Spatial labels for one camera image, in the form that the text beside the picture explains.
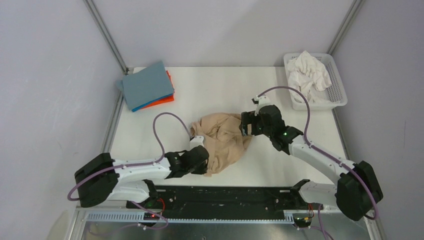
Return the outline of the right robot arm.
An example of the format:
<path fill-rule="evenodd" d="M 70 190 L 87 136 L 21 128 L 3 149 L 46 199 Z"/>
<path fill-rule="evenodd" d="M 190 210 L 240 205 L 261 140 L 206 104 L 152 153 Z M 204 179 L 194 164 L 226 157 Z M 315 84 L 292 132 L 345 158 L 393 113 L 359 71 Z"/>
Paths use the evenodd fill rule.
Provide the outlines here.
<path fill-rule="evenodd" d="M 277 151 L 304 161 L 331 181 L 330 184 L 308 179 L 298 182 L 290 195 L 290 202 L 297 209 L 320 203 L 336 207 L 349 219 L 358 221 L 368 217 L 368 212 L 384 197 L 368 162 L 355 163 L 320 149 L 305 139 L 304 132 L 285 124 L 275 105 L 242 112 L 239 129 L 243 136 L 266 136 Z"/>

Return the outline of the beige t shirt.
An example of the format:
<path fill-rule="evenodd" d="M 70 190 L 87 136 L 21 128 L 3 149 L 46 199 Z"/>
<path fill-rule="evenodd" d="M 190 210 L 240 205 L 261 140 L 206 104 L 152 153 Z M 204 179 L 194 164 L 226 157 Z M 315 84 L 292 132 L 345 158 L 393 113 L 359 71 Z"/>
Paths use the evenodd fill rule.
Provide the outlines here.
<path fill-rule="evenodd" d="M 208 160 L 193 174 L 207 177 L 219 174 L 243 157 L 253 137 L 242 135 L 241 122 L 239 113 L 219 112 L 191 123 L 191 134 L 204 137 L 203 145 L 209 154 Z"/>

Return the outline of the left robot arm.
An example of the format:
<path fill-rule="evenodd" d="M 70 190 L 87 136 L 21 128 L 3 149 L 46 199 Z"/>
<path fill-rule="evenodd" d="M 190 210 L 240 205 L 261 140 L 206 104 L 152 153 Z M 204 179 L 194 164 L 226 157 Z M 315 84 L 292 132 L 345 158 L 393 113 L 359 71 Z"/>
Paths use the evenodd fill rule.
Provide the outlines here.
<path fill-rule="evenodd" d="M 160 161 L 118 160 L 104 152 L 75 172 L 77 200 L 83 208 L 105 201 L 133 201 L 152 208 L 158 201 L 154 180 L 202 174 L 207 169 L 208 158 L 208 151 L 201 145 L 167 152 Z"/>

